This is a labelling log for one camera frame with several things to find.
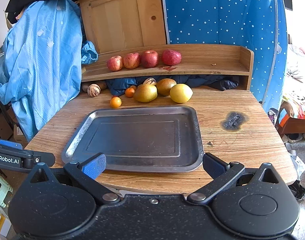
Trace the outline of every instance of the bed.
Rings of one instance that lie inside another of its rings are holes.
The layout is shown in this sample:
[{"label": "bed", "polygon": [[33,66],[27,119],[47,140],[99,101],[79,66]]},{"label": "bed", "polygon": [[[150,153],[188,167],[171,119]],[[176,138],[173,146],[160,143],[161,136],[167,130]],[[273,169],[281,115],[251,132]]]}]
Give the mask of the bed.
[{"label": "bed", "polygon": [[287,133],[305,133],[305,53],[291,44],[287,52],[287,73],[276,129]]}]

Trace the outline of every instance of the apple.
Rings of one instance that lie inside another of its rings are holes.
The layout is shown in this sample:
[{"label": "apple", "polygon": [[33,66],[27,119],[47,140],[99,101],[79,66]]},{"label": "apple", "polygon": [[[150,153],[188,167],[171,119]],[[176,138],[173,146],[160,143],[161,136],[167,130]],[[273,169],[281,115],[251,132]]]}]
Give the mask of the apple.
[{"label": "apple", "polygon": [[120,56],[113,56],[107,61],[107,67],[111,71],[118,71],[123,68],[123,58]]},{"label": "apple", "polygon": [[181,62],[181,54],[178,51],[167,49],[162,53],[161,60],[165,65],[177,65]]},{"label": "apple", "polygon": [[159,55],[154,50],[146,50],[141,54],[141,64],[145,68],[157,66],[159,63]]},{"label": "apple", "polygon": [[137,68],[140,64],[140,55],[139,53],[129,53],[123,58],[124,66],[128,69]]}]

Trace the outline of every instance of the wooden desk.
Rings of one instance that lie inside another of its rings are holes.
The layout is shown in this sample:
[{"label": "wooden desk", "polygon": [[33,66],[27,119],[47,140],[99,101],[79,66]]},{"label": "wooden desk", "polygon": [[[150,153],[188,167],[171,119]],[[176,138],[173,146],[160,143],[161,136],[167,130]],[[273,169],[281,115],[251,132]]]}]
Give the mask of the wooden desk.
[{"label": "wooden desk", "polygon": [[[206,86],[194,88],[193,92],[186,105],[197,112],[205,152],[211,152],[227,163],[240,161],[249,168],[258,168],[261,163],[270,162],[286,183],[291,184],[296,180],[296,171],[280,136],[251,92],[223,92]],[[109,108],[110,99],[108,90],[95,98],[81,93],[40,130],[26,149],[52,152],[56,156],[54,167],[62,167],[64,163],[61,160],[61,152],[76,128],[91,111]],[[176,104],[170,97],[160,96],[147,104],[125,96],[121,96],[121,99],[121,107]],[[247,121],[242,124],[240,130],[229,131],[222,128],[221,122],[230,112],[240,112],[247,116]],[[187,173],[105,171],[96,180],[117,189],[184,194],[189,194],[212,181],[202,167]]]}]

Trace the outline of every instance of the metal tray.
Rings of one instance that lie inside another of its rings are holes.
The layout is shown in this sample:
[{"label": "metal tray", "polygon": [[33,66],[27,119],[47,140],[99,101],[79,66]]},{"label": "metal tray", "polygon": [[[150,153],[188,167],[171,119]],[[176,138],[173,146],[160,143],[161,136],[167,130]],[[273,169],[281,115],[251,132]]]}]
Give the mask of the metal tray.
[{"label": "metal tray", "polygon": [[108,170],[192,171],[202,163],[196,111],[188,106],[99,109],[91,112],[62,152],[64,163],[106,155]]}]

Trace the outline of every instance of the metal pivot bolt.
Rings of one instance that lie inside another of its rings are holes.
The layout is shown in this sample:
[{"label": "metal pivot bolt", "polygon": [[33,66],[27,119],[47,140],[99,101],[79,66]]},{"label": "metal pivot bolt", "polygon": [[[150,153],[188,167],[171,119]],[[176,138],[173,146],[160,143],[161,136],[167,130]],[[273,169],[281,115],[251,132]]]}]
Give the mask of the metal pivot bolt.
[{"label": "metal pivot bolt", "polygon": [[106,193],[102,196],[102,198],[105,201],[112,202],[112,201],[116,201],[118,199],[118,195],[115,193]]},{"label": "metal pivot bolt", "polygon": [[151,203],[151,204],[158,204],[159,201],[158,201],[157,199],[151,199],[151,200],[150,200],[150,203]]},{"label": "metal pivot bolt", "polygon": [[206,196],[203,193],[192,193],[189,196],[193,201],[202,201],[206,199]]}]

